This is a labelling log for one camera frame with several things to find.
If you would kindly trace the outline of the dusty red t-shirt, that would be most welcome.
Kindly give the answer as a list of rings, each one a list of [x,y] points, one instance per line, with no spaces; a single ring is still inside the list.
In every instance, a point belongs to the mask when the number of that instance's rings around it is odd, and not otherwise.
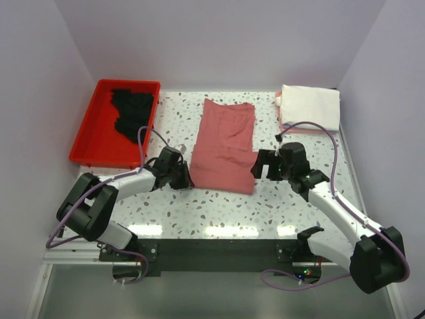
[[[196,188],[253,194],[255,119],[250,103],[220,105],[205,99],[189,168]]]

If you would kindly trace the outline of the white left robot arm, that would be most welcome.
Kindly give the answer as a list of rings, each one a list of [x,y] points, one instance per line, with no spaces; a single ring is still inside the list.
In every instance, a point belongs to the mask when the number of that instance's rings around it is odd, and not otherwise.
[[[182,153],[170,146],[141,168],[119,175],[81,175],[59,207],[56,218],[88,242],[114,248],[123,261],[140,252],[138,237],[124,226],[111,221],[117,202],[139,193],[149,193],[168,185],[180,190],[193,187],[189,167]]]

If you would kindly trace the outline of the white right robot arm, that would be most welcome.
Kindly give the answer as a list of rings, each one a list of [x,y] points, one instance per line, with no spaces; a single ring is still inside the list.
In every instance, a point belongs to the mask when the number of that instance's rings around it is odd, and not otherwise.
[[[267,179],[287,181],[294,193],[324,213],[346,238],[338,243],[323,227],[310,227],[297,234],[296,254],[301,260],[318,256],[338,264],[367,294],[410,276],[401,233],[367,217],[335,190],[322,171],[311,169],[301,143],[259,150],[251,169],[254,178],[261,178],[265,166]]]

